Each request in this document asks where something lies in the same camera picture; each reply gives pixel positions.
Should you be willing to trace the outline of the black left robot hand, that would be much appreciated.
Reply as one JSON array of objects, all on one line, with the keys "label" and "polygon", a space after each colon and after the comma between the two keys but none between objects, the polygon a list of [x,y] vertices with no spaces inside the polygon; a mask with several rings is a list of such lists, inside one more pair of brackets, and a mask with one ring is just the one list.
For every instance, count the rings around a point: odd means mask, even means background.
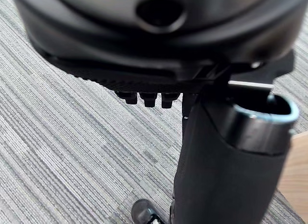
[{"label": "black left robot hand", "polygon": [[259,224],[299,117],[293,71],[308,0],[13,0],[50,64],[127,104],[182,101],[171,224]]}]

